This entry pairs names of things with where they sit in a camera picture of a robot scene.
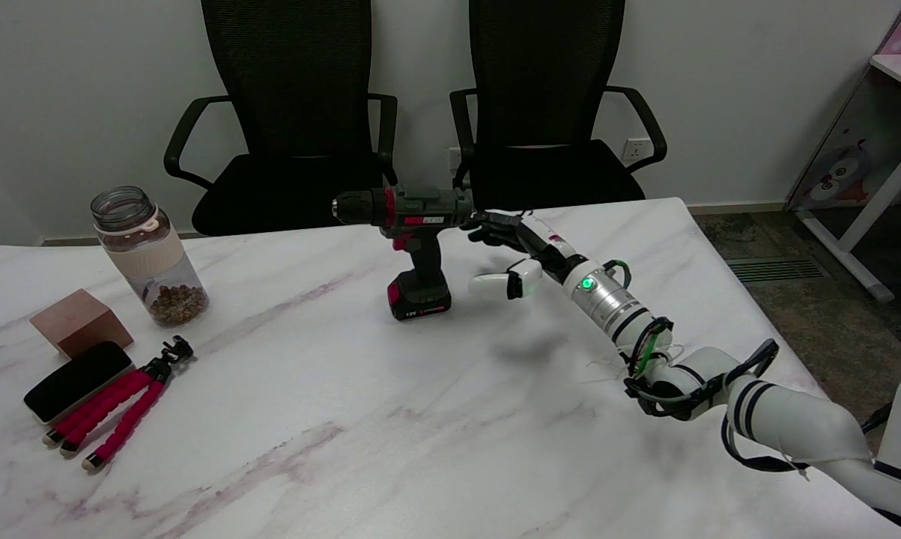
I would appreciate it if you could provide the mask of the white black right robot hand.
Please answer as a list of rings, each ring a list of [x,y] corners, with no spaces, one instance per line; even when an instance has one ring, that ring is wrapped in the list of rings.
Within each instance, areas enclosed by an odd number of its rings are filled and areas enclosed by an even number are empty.
[[[502,272],[478,274],[468,283],[472,296],[513,300],[535,293],[544,276],[560,285],[586,258],[532,213],[480,211],[461,229],[472,243],[504,246],[525,255]]]

